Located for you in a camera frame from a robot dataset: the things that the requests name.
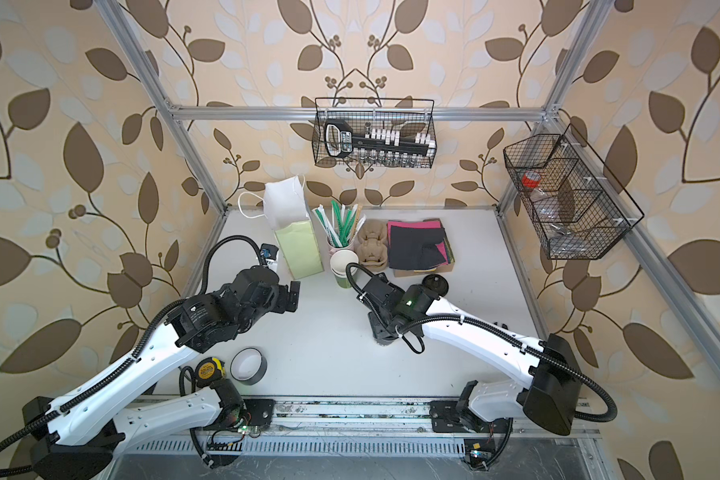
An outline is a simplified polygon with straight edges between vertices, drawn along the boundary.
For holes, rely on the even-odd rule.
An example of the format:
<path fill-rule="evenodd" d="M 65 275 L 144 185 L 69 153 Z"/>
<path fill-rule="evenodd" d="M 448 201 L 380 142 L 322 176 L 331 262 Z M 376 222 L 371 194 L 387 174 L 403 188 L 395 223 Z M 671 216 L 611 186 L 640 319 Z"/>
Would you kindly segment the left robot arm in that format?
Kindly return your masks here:
<path fill-rule="evenodd" d="M 298 281 L 283 285 L 268 267 L 254 266 L 214 292 L 170 303 L 134 348 L 104 371 L 63 396 L 25 405 L 24 427 L 0 442 L 0 478 L 34 473 L 91 479 L 129 447 L 182 430 L 249 422 L 245 402 L 226 376 L 197 377 L 194 391 L 169 401 L 131 403 L 264 315 L 296 311 L 300 287 Z"/>

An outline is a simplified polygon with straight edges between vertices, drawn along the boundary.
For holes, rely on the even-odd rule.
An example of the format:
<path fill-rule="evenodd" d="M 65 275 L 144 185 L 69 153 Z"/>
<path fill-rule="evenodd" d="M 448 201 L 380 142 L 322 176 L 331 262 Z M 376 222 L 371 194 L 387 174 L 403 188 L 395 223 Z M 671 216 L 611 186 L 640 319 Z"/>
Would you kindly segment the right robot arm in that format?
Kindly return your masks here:
<path fill-rule="evenodd" d="M 367 283 L 349 282 L 368 308 L 375 341 L 383 346 L 403 341 L 417 354 L 426 340 L 456 347 L 505 375 L 501 382 L 472 380 L 441 419 L 458 429 L 482 433 L 495 423 L 524 418 L 560 436 L 583 420 L 609 423 L 618 406 L 596 381 L 582 373 L 569 343 L 551 334 L 539 339 L 482 320 L 455 306 L 445 295 L 449 285 L 429 274 L 407 289 L 385 274 L 370 274 Z"/>

